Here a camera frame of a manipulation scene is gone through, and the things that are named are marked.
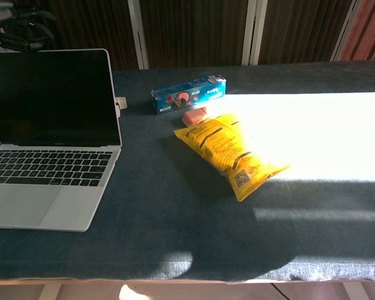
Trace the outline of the silver laptop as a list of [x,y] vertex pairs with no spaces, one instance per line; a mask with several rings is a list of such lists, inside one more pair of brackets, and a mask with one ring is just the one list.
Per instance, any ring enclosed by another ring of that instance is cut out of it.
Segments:
[[105,49],[0,52],[0,229],[86,231],[119,114]]

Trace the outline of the pink snack packet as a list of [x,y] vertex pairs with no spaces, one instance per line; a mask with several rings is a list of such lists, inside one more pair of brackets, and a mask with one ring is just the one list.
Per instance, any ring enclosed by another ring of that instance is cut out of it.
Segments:
[[187,126],[195,126],[203,122],[208,115],[208,110],[206,107],[200,107],[187,111],[182,116],[182,122]]

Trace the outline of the yellow chip bag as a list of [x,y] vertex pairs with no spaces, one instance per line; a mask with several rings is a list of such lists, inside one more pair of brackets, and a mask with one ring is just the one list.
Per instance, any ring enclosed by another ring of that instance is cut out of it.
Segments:
[[174,134],[227,178],[239,202],[289,167],[255,152],[233,114],[207,118]]

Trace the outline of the blue cookie box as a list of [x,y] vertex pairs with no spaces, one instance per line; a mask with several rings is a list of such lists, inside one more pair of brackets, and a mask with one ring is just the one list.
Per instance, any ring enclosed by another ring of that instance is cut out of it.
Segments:
[[156,114],[163,114],[222,98],[225,93],[226,79],[216,74],[152,90],[151,96]]

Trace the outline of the dark blue felt table cloth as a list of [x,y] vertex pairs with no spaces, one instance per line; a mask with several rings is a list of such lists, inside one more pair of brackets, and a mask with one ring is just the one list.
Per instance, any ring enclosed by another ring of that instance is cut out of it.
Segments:
[[[291,167],[238,202],[150,92],[211,74]],[[375,61],[116,71],[122,152],[86,232],[0,229],[6,279],[375,281]]]

